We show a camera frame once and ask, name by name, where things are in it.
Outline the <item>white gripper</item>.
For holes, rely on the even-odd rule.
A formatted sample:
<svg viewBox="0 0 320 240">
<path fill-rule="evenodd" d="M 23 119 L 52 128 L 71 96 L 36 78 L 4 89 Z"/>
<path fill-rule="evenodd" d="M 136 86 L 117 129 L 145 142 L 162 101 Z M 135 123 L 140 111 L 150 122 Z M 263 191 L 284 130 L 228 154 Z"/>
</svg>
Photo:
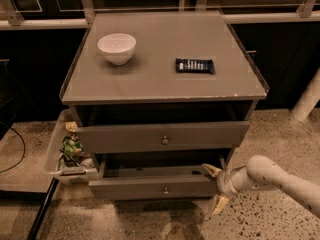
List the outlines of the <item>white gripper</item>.
<svg viewBox="0 0 320 240">
<path fill-rule="evenodd" d="M 212 202 L 212 213 L 219 214 L 230 201 L 229 197 L 240 192 L 234 185 L 234 180 L 241 168 L 221 170 L 210 164 L 203 164 L 203 167 L 212 177 L 217 178 L 218 190 L 223 194 L 215 195 Z"/>
</svg>

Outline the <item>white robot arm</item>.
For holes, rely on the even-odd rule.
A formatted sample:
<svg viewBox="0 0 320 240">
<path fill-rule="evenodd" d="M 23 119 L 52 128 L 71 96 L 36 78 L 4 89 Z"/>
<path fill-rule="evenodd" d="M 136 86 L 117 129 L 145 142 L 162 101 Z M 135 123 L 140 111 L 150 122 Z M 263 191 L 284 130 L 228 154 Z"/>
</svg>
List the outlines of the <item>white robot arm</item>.
<svg viewBox="0 0 320 240">
<path fill-rule="evenodd" d="M 290 174 L 268 157 L 252 156 L 245 166 L 235 169 L 222 170 L 210 164 L 203 167 L 216 179 L 213 214 L 219 214 L 240 192 L 277 188 L 320 218 L 320 186 Z"/>
</svg>

